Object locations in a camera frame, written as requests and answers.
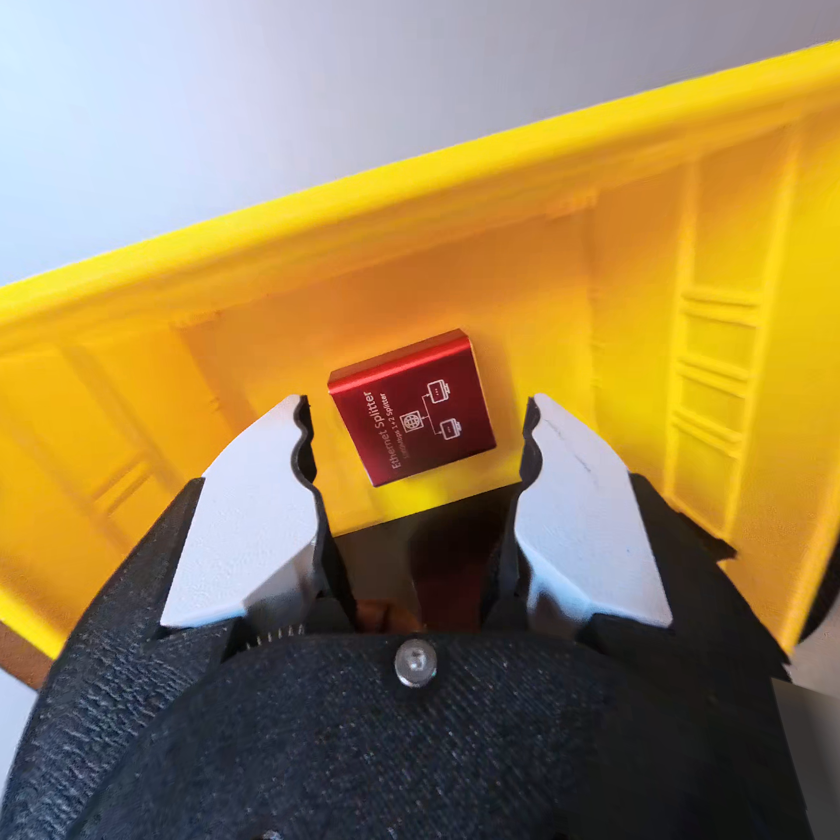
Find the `white side table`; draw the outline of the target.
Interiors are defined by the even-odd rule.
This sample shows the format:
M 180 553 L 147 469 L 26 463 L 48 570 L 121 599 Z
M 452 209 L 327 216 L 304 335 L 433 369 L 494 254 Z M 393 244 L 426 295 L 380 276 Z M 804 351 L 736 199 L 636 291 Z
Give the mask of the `white side table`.
M 5 783 L 38 693 L 53 664 L 1 624 L 1 781 Z

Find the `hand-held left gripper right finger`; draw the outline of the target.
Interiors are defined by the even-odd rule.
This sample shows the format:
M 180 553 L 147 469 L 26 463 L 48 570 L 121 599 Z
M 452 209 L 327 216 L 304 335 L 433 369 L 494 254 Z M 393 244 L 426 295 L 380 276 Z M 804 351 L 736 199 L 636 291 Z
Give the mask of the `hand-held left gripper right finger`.
M 528 400 L 520 485 L 486 578 L 486 630 L 575 637 L 594 616 L 673 622 L 631 474 L 546 394 Z

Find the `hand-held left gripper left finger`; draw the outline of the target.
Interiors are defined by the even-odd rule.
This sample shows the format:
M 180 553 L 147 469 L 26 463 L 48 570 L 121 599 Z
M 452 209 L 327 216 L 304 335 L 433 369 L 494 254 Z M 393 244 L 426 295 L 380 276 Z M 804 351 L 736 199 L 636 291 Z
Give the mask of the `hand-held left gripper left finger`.
M 308 399 L 293 394 L 205 470 L 161 624 L 352 631 L 357 604 L 314 485 Z

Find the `yellow plastic bin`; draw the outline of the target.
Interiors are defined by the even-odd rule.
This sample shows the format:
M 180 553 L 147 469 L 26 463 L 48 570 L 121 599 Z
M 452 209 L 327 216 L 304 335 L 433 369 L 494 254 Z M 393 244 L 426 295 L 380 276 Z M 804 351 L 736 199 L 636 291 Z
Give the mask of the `yellow plastic bin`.
M 2 623 L 50 658 L 176 493 L 309 396 L 344 533 L 509 485 L 548 394 L 736 552 L 787 651 L 838 533 L 838 41 L 2 288 Z M 497 447 L 373 489 L 329 373 L 462 329 Z

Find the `red ethernet splitter box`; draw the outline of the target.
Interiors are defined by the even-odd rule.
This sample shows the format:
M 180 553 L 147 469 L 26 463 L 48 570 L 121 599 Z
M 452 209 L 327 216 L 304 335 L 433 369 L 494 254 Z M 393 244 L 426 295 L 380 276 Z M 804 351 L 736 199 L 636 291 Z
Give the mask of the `red ethernet splitter box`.
M 332 371 L 328 390 L 373 487 L 497 446 L 461 329 Z

